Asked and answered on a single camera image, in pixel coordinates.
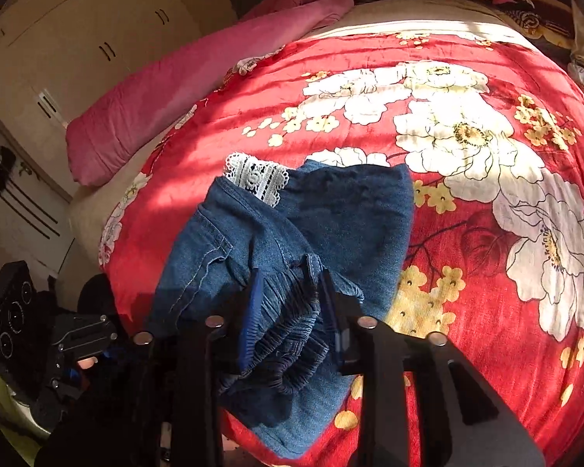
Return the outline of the left hand red nails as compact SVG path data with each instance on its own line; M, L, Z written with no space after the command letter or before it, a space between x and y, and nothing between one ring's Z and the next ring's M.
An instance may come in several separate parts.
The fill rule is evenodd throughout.
M77 365L80 367L81 370L89 370L98 364L98 357L90 356L83 358L83 360L78 360Z

